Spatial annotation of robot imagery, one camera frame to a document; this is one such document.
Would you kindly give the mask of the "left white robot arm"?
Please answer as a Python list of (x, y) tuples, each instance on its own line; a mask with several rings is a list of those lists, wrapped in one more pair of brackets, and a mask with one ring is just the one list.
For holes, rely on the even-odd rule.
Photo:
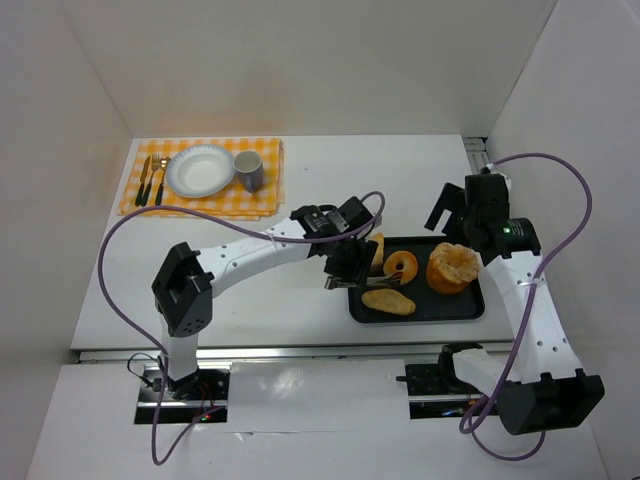
[(152, 283), (164, 320), (162, 346), (166, 388), (175, 399), (189, 397), (204, 381), (196, 351), (198, 335), (213, 319), (213, 301), (234, 285), (288, 263), (326, 260), (326, 289), (367, 284), (376, 247), (368, 240), (381, 215), (363, 200), (303, 206), (263, 232), (246, 232), (232, 243), (194, 250), (173, 246)]

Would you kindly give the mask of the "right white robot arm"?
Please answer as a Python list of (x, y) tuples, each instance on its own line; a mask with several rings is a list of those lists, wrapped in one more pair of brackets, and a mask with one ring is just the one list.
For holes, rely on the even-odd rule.
[(542, 254), (528, 219), (511, 217), (505, 178), (481, 173), (466, 176), (462, 187), (445, 184), (426, 228), (444, 212), (451, 214), (448, 240), (429, 256), (428, 285), (453, 295), (488, 273), (515, 336), (504, 362), (481, 348), (450, 348), (455, 379), (486, 395), (512, 435), (579, 426), (604, 397), (604, 384), (585, 373), (569, 344), (544, 278), (552, 257)]

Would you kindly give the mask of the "ring donut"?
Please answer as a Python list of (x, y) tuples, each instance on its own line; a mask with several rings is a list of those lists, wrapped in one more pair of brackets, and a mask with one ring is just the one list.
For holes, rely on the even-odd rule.
[(396, 279), (400, 285), (406, 285), (414, 280), (418, 267), (418, 261), (411, 252), (396, 251), (385, 260), (383, 273)]

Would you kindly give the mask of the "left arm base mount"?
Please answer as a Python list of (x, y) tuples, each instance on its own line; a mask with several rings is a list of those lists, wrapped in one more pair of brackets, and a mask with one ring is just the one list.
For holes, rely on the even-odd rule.
[[(134, 353), (126, 363), (129, 373), (139, 380), (134, 415), (136, 425), (151, 425), (160, 395), (162, 375), (160, 359), (149, 353)], [(159, 424), (189, 424), (197, 419), (202, 424), (227, 422), (230, 366), (205, 364), (194, 380), (173, 391), (170, 384), (163, 393)]]

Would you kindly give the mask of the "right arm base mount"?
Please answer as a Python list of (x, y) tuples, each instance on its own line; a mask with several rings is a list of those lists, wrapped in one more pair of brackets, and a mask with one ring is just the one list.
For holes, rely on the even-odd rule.
[(435, 361), (406, 364), (396, 381), (408, 394), (411, 420), (461, 418), (482, 394), (454, 374), (453, 354), (482, 349), (475, 342), (445, 344)]

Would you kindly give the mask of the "metal tongs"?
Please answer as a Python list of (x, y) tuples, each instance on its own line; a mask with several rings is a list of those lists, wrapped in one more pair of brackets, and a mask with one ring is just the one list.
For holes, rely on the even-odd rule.
[(401, 284), (402, 274), (394, 273), (389, 276), (367, 277), (362, 281), (345, 280), (338, 277), (329, 276), (325, 282), (324, 288), (327, 290), (342, 288), (392, 288)]

